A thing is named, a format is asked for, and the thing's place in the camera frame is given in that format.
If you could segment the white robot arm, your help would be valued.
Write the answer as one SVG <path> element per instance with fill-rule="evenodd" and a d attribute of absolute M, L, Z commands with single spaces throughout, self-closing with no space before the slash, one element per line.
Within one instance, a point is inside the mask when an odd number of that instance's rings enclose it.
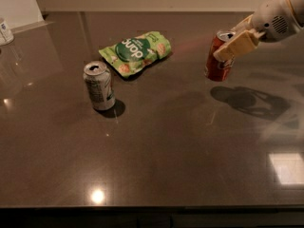
<path fill-rule="evenodd" d="M 279 42 L 303 28 L 304 0 L 268 0 L 232 28 L 234 35 L 213 56 L 225 62 L 253 51 L 260 42 Z"/>

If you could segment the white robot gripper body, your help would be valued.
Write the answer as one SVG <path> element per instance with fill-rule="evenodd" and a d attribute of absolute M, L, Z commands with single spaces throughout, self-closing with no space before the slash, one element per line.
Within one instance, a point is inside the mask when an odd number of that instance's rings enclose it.
<path fill-rule="evenodd" d="M 282 41 L 301 31 L 301 0 L 268 0 L 252 17 L 253 28 L 264 32 L 261 41 Z"/>

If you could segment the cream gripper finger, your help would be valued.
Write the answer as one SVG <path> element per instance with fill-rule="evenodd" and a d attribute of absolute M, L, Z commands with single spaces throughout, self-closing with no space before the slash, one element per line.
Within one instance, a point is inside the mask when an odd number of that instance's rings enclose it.
<path fill-rule="evenodd" d="M 253 17 L 253 15 L 247 16 L 242 21 L 240 21 L 236 26 L 231 28 L 231 31 L 241 32 L 241 31 L 244 31 L 244 30 L 251 30 L 253 28 L 252 17 Z"/>
<path fill-rule="evenodd" d="M 236 33 L 231 39 L 220 46 L 213 56 L 219 62 L 226 62 L 239 56 L 248 54 L 259 45 L 264 32 L 258 32 L 254 28 Z"/>

